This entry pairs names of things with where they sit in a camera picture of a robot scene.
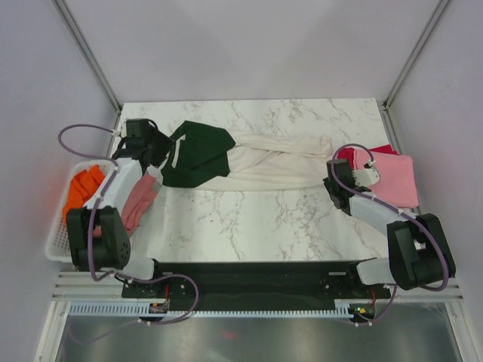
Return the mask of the cream and green Charlie Brown shirt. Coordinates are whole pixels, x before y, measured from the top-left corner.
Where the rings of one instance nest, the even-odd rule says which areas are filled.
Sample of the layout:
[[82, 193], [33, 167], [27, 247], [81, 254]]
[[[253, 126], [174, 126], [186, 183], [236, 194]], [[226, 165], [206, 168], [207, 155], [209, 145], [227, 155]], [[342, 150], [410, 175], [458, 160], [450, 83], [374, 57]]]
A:
[[171, 135], [160, 167], [164, 186], [215, 192], [261, 192], [319, 186], [333, 155], [328, 136], [278, 137], [193, 121]]

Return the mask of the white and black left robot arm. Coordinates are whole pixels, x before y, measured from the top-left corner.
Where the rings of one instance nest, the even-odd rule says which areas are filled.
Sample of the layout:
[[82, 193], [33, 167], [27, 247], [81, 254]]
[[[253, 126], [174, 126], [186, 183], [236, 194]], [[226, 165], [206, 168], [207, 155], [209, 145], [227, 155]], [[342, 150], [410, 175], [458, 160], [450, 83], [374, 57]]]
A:
[[108, 170], [93, 194], [66, 213], [72, 264], [94, 281], [122, 278], [159, 296], [165, 277], [155, 271], [154, 259], [134, 252], [131, 236], [161, 190], [160, 168], [174, 141], [146, 118], [129, 119], [124, 132], [109, 133], [120, 139], [111, 156], [82, 155]]

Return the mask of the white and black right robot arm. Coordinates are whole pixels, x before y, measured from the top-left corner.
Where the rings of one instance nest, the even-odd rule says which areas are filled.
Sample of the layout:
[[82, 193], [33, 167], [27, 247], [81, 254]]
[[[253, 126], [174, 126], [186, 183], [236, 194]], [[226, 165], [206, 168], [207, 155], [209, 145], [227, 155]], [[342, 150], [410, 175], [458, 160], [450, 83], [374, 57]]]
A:
[[379, 231], [388, 247], [386, 258], [358, 262], [357, 271], [346, 277], [347, 291], [364, 296], [373, 284], [444, 290], [456, 266], [438, 217], [406, 212], [376, 198], [370, 189], [356, 185], [346, 159], [328, 161], [327, 169], [324, 186], [334, 206]]

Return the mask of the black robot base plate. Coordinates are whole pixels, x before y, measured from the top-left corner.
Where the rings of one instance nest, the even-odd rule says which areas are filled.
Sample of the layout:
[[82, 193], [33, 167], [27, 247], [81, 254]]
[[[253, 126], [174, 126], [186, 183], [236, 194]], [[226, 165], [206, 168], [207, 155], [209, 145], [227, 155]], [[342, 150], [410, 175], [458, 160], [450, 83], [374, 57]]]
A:
[[126, 284], [127, 299], [168, 298], [172, 311], [321, 311], [338, 299], [388, 299], [380, 284], [366, 286], [355, 262], [161, 262], [155, 284]]

